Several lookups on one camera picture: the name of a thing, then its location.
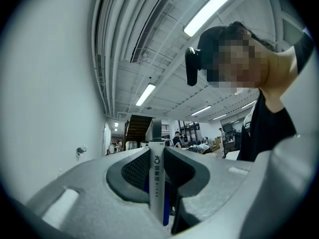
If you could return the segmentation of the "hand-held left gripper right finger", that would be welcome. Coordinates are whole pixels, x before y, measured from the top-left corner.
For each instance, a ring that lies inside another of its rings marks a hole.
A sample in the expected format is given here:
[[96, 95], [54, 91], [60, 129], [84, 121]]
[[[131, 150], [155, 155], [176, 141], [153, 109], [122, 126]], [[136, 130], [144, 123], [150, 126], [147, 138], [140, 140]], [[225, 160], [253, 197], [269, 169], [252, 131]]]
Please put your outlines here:
[[212, 217], [237, 191], [252, 168], [236, 161], [164, 149], [164, 169], [176, 198], [171, 233], [185, 231]]

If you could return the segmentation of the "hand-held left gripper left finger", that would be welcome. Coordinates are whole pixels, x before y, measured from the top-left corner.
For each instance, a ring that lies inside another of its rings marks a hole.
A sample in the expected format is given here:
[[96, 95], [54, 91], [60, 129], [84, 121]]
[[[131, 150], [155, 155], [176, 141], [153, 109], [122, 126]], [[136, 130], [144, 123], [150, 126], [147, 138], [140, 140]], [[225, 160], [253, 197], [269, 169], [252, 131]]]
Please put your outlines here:
[[44, 239], [167, 239], [149, 209], [144, 183], [148, 148], [83, 162], [38, 191], [27, 203]]

